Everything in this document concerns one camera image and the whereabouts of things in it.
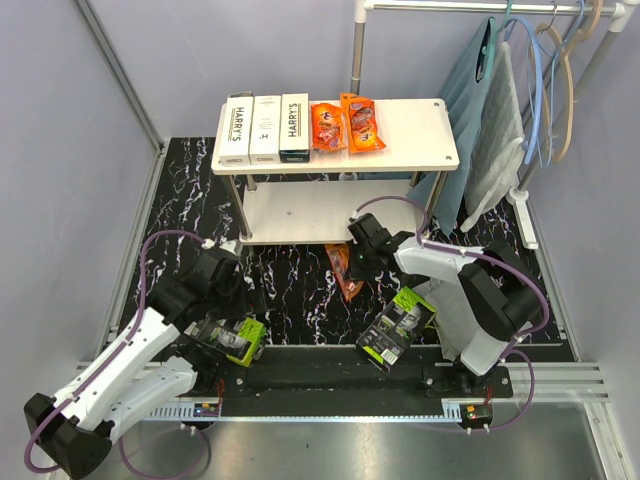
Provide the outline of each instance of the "black marble floor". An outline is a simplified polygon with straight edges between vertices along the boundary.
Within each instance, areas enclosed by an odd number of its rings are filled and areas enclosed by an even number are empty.
[[[147,222],[146,236],[165,229],[196,232],[216,242],[238,238],[238,226],[232,216],[230,199],[220,179],[211,172],[213,138],[176,138],[169,146],[158,189]],[[281,175],[256,177],[257,181],[335,179],[333,175]],[[436,241],[454,245],[487,245],[503,238],[538,277],[542,278],[535,254],[520,241],[511,206],[503,201],[481,217],[468,233],[456,230],[451,238],[436,231]],[[286,245],[254,247],[255,256],[243,266],[248,290],[264,289],[267,312],[258,315],[269,332],[269,343],[288,345],[353,344],[400,287],[398,275],[386,272],[376,282],[365,284],[362,291],[347,303],[340,291],[322,245]],[[148,285],[151,287],[164,273],[188,266],[198,249],[192,240],[176,236],[163,237],[147,256]],[[128,322],[138,302],[139,271],[129,288],[121,324]],[[529,340],[536,344],[560,343],[552,317],[547,328]],[[420,339],[437,343],[433,331]]]

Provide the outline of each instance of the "white box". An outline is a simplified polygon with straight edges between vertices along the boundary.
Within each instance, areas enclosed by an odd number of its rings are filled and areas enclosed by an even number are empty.
[[[249,159],[253,165],[280,163],[280,95],[255,97]]]
[[[249,165],[249,139],[253,97],[229,97],[220,143],[220,163],[223,165]]]
[[[309,94],[282,96],[280,120],[280,161],[309,161]]]

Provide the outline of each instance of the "product box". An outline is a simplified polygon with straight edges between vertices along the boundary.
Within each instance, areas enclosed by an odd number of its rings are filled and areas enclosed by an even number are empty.
[[[389,373],[435,316],[435,307],[404,287],[358,338],[356,345],[371,363]]]
[[[229,97],[224,112],[218,155],[223,165],[249,165],[249,140],[253,97]]]
[[[232,362],[248,367],[264,349],[267,328],[250,317],[241,321],[204,319],[193,322],[184,333],[224,353]]]
[[[282,96],[280,119],[280,161],[309,161],[309,94]]]
[[[280,163],[280,108],[282,97],[255,97],[251,121],[249,160],[254,165]]]

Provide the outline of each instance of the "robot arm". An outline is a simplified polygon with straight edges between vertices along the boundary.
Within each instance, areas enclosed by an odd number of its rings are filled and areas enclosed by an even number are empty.
[[[460,362],[475,377],[491,371],[511,339],[540,310],[536,295],[515,276],[467,255],[491,256],[535,282],[506,242],[488,247],[447,245],[460,251],[453,255],[423,247],[408,232],[391,236],[370,213],[353,221],[349,230],[355,240],[350,246],[351,278],[373,279],[391,262],[413,276],[411,288],[436,307],[440,333],[455,338],[452,343]]]
[[[37,441],[71,478],[87,476],[132,425],[203,380],[205,376],[199,376],[186,359],[172,357],[163,367],[130,385],[136,373],[173,343],[191,322],[233,306],[233,293],[242,281],[240,274],[234,273],[238,254],[235,242],[203,250],[189,272],[162,278],[148,296],[149,306],[131,341],[127,342],[126,336],[134,328],[135,319],[86,370],[53,397],[38,393],[26,403],[25,416],[33,434],[90,375],[100,372],[82,394],[54,417]],[[125,347],[105,365],[123,342]]]

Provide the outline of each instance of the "hanging clothes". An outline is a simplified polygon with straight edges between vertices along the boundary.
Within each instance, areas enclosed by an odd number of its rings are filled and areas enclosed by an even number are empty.
[[[511,187],[518,185],[524,139],[511,48],[504,42],[498,46],[482,112],[482,128],[471,155],[471,171],[464,191],[469,217],[460,230],[469,231],[483,213],[494,208]]]
[[[440,93],[440,98],[449,108],[449,121],[460,158],[458,169],[447,173],[434,210],[434,216],[446,235],[453,232],[467,185],[471,153],[480,132],[482,109],[489,91],[497,35],[495,19],[483,20]],[[435,178],[435,173],[429,173],[407,196],[426,205]]]

